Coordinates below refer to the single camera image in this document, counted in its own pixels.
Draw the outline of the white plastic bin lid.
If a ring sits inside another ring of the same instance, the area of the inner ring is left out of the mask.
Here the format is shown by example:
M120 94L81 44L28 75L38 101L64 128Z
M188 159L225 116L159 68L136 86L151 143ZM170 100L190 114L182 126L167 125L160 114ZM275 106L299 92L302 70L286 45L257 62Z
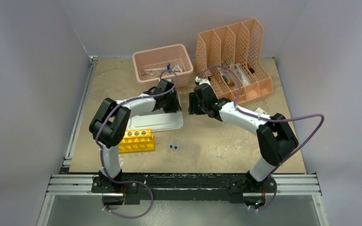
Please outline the white plastic bin lid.
M130 109L128 130L151 129L165 131L180 129L183 126L182 109L166 113L164 109L154 109L156 100L147 94L141 94L137 100L127 101L123 106Z

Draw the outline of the metal crucible tongs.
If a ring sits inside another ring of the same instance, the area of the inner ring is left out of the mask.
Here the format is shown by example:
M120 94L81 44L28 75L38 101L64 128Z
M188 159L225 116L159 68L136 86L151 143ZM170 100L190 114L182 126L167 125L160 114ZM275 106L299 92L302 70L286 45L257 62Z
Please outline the metal crucible tongs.
M142 75L146 76L159 76L162 73L167 73L168 70L166 68L152 68L152 69L144 69Z

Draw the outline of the pink plastic bin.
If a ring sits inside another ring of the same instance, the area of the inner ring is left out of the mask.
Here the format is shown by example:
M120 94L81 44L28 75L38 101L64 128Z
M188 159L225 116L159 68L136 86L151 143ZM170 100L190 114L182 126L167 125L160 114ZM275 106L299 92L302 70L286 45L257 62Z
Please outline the pink plastic bin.
M177 87L186 86L194 72L191 59L183 44L139 51L132 55L132 60L136 80L145 88L157 85L159 76L142 75L144 69L167 68L169 63L171 64L171 68L173 68L175 64L179 64L183 72L176 73L178 78Z

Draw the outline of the yellow test tube rack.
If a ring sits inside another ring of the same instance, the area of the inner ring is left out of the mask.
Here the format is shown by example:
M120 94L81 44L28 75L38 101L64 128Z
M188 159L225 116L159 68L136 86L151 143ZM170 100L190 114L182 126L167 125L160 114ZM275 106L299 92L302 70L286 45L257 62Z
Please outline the yellow test tube rack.
M155 136L151 129L126 130L118 150L120 154L155 151Z

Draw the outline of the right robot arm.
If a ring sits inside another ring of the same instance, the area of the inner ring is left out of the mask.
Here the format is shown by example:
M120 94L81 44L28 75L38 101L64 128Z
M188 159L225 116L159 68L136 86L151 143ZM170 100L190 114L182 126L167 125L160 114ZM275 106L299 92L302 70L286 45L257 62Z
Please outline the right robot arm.
M207 83L197 85L189 93L189 114L206 114L256 135L261 157L246 175L246 186L253 192L262 188L264 180L298 147L298 140L282 114L260 116L240 108L230 99L217 98Z

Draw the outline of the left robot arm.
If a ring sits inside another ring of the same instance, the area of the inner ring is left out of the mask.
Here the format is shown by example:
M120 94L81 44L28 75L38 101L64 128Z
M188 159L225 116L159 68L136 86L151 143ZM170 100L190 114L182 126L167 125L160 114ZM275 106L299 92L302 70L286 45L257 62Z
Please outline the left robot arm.
M180 104L175 90L177 83L160 80L142 94L125 100L105 98L89 125L89 132L99 147L101 169L106 178L103 186L111 193L120 190L122 180L119 164L119 144L127 129L129 119L162 109L165 113L179 111Z

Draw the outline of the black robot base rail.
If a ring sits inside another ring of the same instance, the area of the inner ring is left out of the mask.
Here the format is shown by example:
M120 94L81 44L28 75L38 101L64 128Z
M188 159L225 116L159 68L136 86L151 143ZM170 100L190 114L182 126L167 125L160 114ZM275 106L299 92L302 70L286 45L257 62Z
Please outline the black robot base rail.
M121 172L110 180L102 173L92 177L92 193L112 194L126 205L140 201L227 201L261 208L266 196L276 194L273 178L262 182L247 173L131 173Z

